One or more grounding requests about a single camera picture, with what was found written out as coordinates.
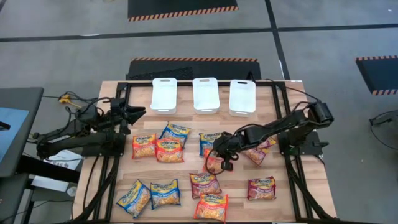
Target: yellow connector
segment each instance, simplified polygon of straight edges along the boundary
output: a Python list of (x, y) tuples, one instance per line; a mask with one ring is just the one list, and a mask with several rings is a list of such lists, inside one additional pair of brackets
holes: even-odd
[(68, 103), (68, 104), (70, 104), (72, 106), (75, 106), (77, 108), (81, 108), (81, 106), (79, 106), (77, 104), (74, 104), (74, 103), (72, 103), (70, 101), (70, 95), (69, 94), (62, 95), (61, 98), (59, 99), (59, 102), (62, 103), (62, 104)]

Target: wooden table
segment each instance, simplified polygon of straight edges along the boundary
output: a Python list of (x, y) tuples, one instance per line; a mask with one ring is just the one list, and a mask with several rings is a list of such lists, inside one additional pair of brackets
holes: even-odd
[[(114, 97), (116, 94), (117, 81), (104, 81), (102, 83), (99, 97)], [(286, 81), (286, 85), (304, 91), (302, 82)], [(299, 101), (306, 101), (306, 96), (293, 90), (287, 90), (290, 107), (293, 108)], [(250, 118), (232, 117), (228, 113), (229, 87), (219, 87), (221, 107), (217, 114), (198, 115), (193, 110), (192, 88), (182, 86), (178, 88), (177, 113), (164, 116), (156, 115), (150, 109), (152, 87), (134, 87), (131, 90), (130, 105), (145, 106), (147, 113), (131, 127), (132, 134), (127, 137), (125, 153), (120, 158), (116, 191), (114, 194), (114, 205), (112, 209), (112, 222), (132, 222), (130, 214), (115, 205), (132, 187), (133, 183), (140, 179), (147, 186), (153, 183), (167, 183), (178, 178), (178, 184), (182, 191), (182, 206), (169, 205), (151, 210), (148, 204), (141, 213), (137, 222), (195, 222), (192, 218), (198, 200), (192, 199), (191, 185), (188, 173), (202, 172), (203, 159), (199, 157), (199, 133), (215, 133), (228, 131), (233, 133), (244, 124), (257, 123), (266, 124), (277, 119), (275, 106), (270, 87), (258, 86), (256, 90), (256, 112)], [(282, 111), (284, 111), (282, 97), (279, 93)], [(109, 105), (98, 103), (105, 111)], [(167, 122), (192, 128), (185, 144), (183, 152), (184, 163), (165, 164), (159, 163), (154, 157), (131, 159), (132, 136), (156, 133), (160, 136)], [(82, 211), (83, 196), (86, 189), (88, 176), (94, 157), (84, 160), (81, 170), (78, 190), (73, 205), (73, 214), (79, 215)], [(335, 208), (331, 197), (328, 179), (323, 164), (314, 156), (302, 156), (303, 169), (307, 179), (309, 191), (318, 203), (331, 216), (335, 216)], [(87, 203), (96, 193), (102, 158), (97, 162), (88, 189)], [(248, 179), (268, 177), (273, 175), (276, 180), (277, 199), (273, 201), (248, 201), (246, 198)], [(240, 156), (234, 162), (233, 172), (224, 172), (218, 176), (223, 195), (229, 195), (227, 222), (266, 222), (266, 221), (294, 221), (294, 211), (290, 196), (289, 183), (285, 168), (284, 158), (279, 153), (279, 146), (271, 147), (270, 153), (264, 159), (262, 166), (253, 164), (247, 157)], [(298, 191), (301, 214), (305, 216), (305, 207), (302, 195)], [(105, 205), (108, 192), (105, 192), (101, 203), (100, 218), (104, 217)]]

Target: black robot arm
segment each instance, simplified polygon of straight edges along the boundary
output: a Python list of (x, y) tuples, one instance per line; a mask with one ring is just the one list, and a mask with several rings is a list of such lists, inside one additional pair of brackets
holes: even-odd
[(120, 156), (123, 152), (116, 149), (124, 148), (125, 135), (131, 133), (129, 124), (133, 125), (146, 111), (144, 107), (127, 105), (124, 98), (109, 98), (107, 103), (111, 109), (106, 114), (100, 114), (95, 105), (89, 104), (76, 112), (69, 111), (75, 119), (64, 128), (34, 133), (37, 155), (45, 159), (64, 149), (82, 147), (82, 156)]
[[(308, 109), (308, 116), (305, 115), (305, 109)], [(291, 146), (299, 147), (314, 129), (328, 127), (333, 120), (326, 103), (320, 101), (309, 103), (304, 109), (293, 110), (286, 117), (271, 123), (249, 124), (239, 128), (234, 134), (223, 132), (221, 137), (214, 141), (213, 151), (224, 159), (221, 168), (231, 171), (233, 165), (230, 160), (238, 160), (239, 152), (255, 148), (267, 138), (280, 133), (287, 135)], [(314, 144), (324, 147), (328, 143), (314, 142)]]

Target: instant noodle packet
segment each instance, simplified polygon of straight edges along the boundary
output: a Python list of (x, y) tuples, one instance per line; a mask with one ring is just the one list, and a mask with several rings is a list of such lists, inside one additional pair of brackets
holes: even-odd
[(179, 140), (181, 142), (181, 146), (184, 147), (185, 141), (187, 140), (190, 131), (190, 128), (178, 126), (175, 124), (168, 124), (163, 130), (162, 135), (160, 135), (159, 139), (167, 138)]
[(207, 168), (209, 168), (209, 170), (207, 170), (206, 169), (206, 158), (207, 158), (207, 155), (210, 153), (210, 151), (211, 150), (209, 150), (209, 149), (205, 150), (205, 156), (204, 156), (205, 164), (203, 165), (202, 170), (204, 172), (211, 172), (212, 174), (217, 174), (222, 171), (221, 163), (224, 161), (224, 159), (221, 157), (217, 157), (215, 152), (212, 152), (207, 160)]
[(131, 159), (155, 155), (156, 134), (132, 137)]
[(199, 156), (203, 157), (205, 150), (212, 150), (214, 140), (221, 136), (221, 133), (203, 134), (200, 133), (200, 153)]
[(268, 138), (263, 143), (258, 145), (258, 147), (242, 151), (241, 153), (247, 156), (250, 160), (252, 160), (255, 164), (259, 166), (269, 152), (268, 148), (273, 146), (274, 144), (276, 144), (276, 141), (272, 138)]
[(141, 181), (137, 180), (129, 192), (121, 197), (116, 205), (137, 218), (150, 199), (150, 190)]
[(183, 162), (182, 147), (179, 140), (156, 140), (155, 156), (158, 162)]
[(202, 195), (200, 196), (193, 218), (211, 218), (225, 223), (228, 208), (228, 195)]
[(252, 179), (248, 181), (248, 199), (273, 200), (275, 196), (276, 184), (273, 176), (265, 179)]
[(202, 194), (220, 194), (221, 188), (217, 177), (213, 174), (189, 174), (192, 188), (192, 198), (200, 198)]
[(181, 205), (181, 192), (177, 179), (169, 184), (150, 183), (150, 194), (152, 196), (152, 209), (162, 205)]

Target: white basket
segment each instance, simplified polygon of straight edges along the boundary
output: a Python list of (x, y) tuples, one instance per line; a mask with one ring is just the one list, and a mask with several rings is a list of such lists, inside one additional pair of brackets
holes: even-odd
[(256, 111), (256, 84), (249, 80), (231, 80), (229, 114), (248, 117)]
[(220, 108), (218, 82), (215, 78), (196, 78), (192, 81), (193, 108), (197, 114), (213, 114)]
[(150, 108), (157, 114), (174, 114), (177, 111), (177, 80), (155, 78), (152, 81), (152, 103)]

